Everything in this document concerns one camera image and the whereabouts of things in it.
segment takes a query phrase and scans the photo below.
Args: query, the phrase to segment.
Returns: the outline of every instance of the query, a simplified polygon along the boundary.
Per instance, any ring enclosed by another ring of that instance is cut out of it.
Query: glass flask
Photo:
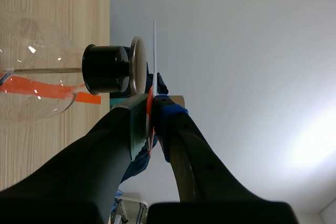
[[[50,22],[0,12],[0,121],[35,122],[69,108],[84,86],[81,56]]]

